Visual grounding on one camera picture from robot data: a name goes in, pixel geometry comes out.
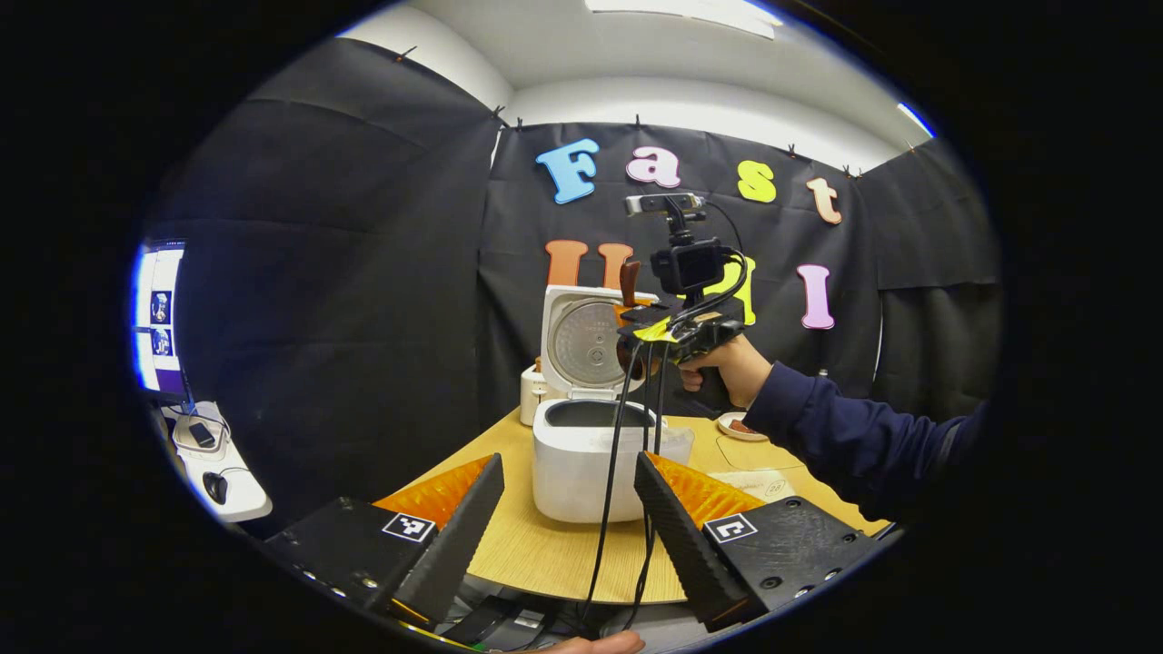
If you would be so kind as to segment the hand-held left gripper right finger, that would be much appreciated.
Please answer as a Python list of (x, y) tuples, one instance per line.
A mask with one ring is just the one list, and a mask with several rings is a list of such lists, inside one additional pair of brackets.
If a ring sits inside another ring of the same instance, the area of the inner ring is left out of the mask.
[(782, 611), (883, 547), (802, 497), (759, 502), (652, 452), (637, 455), (634, 488), (709, 632)]

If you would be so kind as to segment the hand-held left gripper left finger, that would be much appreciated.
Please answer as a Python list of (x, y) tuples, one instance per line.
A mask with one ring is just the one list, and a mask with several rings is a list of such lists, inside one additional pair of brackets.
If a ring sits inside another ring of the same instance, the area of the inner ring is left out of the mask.
[(452, 607), (504, 491), (494, 452), (374, 504), (328, 502), (266, 539), (264, 553), (338, 600), (431, 630)]

